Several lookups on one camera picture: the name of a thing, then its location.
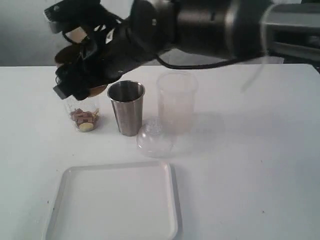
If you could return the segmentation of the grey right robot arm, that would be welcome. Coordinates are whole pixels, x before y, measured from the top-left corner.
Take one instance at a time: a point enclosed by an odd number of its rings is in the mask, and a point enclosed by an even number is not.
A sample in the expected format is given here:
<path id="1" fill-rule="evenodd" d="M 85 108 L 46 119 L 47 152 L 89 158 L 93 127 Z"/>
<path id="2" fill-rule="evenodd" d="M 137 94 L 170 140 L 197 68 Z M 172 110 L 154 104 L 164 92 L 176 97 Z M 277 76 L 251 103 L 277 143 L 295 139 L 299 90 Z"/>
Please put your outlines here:
<path id="1" fill-rule="evenodd" d="M 55 93 L 81 101 L 93 89 L 178 49 L 220 58 L 213 69 L 275 56 L 320 67 L 320 4 L 270 0 L 135 0 L 122 19 L 98 0 L 62 0 L 44 11 L 53 33 L 82 28 L 75 58 L 55 72 Z"/>

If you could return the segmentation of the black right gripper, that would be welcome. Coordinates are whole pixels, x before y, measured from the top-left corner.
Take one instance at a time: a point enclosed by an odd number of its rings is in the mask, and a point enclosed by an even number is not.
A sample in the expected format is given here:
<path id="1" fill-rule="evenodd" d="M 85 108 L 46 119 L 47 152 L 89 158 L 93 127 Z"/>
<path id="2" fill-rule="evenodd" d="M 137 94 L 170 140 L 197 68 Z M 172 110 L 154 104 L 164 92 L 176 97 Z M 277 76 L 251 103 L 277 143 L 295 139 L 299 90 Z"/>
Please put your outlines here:
<path id="1" fill-rule="evenodd" d="M 82 26 L 109 26 L 90 37 L 97 46 L 85 46 L 83 60 L 57 63 L 53 90 L 62 100 L 93 97 L 94 87 L 111 84 L 156 59 L 175 41 L 175 4 L 171 0 L 135 0 L 121 23 L 99 0 L 62 0 L 46 8 L 44 16 L 54 34 Z"/>

